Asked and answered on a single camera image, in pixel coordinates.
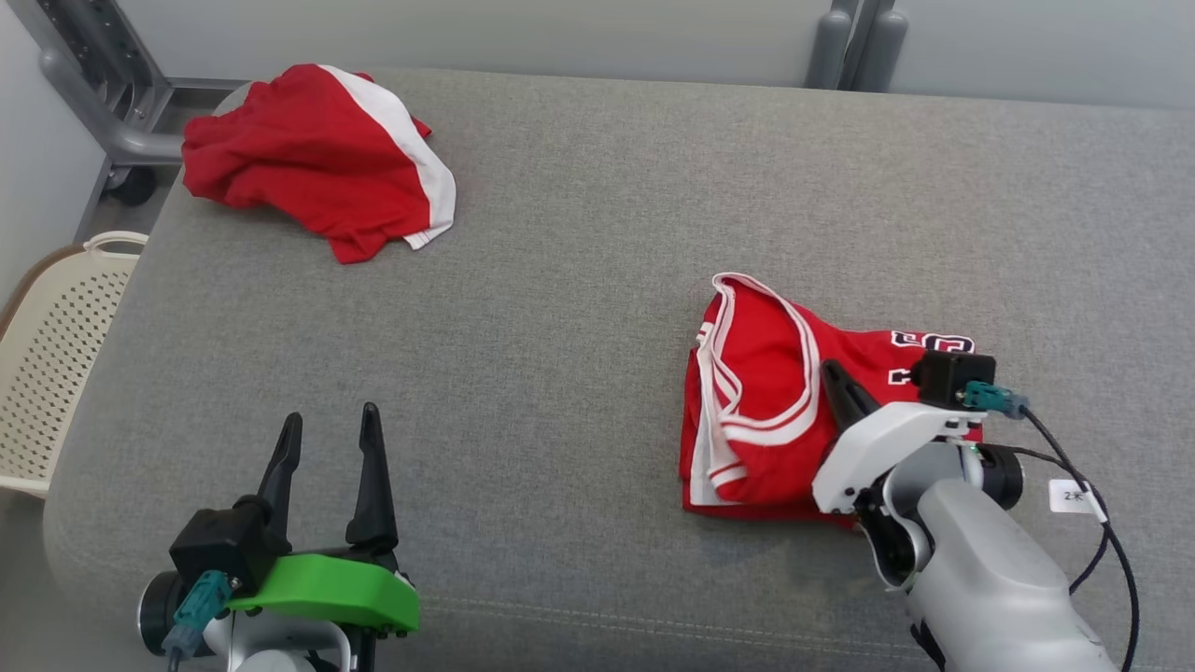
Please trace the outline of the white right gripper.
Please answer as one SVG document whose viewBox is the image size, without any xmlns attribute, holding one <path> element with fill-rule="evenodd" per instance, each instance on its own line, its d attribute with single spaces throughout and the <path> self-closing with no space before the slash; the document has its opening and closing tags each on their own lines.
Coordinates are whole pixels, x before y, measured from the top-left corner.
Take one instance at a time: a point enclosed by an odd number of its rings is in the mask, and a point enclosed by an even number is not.
<svg viewBox="0 0 1195 672">
<path fill-rule="evenodd" d="M 960 440 L 989 416 L 982 410 L 952 410 L 918 401 L 884 407 L 836 360 L 820 365 L 821 391 L 836 440 L 811 481 L 820 513 L 848 514 L 854 499 L 875 479 L 934 440 Z"/>
</svg>

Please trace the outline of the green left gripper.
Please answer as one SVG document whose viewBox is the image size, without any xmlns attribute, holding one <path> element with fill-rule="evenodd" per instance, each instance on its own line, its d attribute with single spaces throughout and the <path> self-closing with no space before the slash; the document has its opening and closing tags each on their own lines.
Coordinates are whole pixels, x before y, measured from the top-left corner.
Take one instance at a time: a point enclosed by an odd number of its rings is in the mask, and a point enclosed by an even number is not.
<svg viewBox="0 0 1195 672">
<path fill-rule="evenodd" d="M 288 511 L 293 475 L 302 462 L 304 421 L 290 413 L 274 444 L 258 497 L 269 508 L 266 537 L 277 552 L 290 552 Z M 362 453 L 358 497 L 345 543 L 376 561 L 394 561 L 400 543 L 384 439 L 384 422 L 370 401 L 363 405 L 358 450 Z M 274 562 L 255 595 L 239 595 L 231 611 L 261 609 L 277 615 L 326 621 L 375 631 L 421 629 L 418 592 L 397 572 L 327 554 L 292 554 Z"/>
</svg>

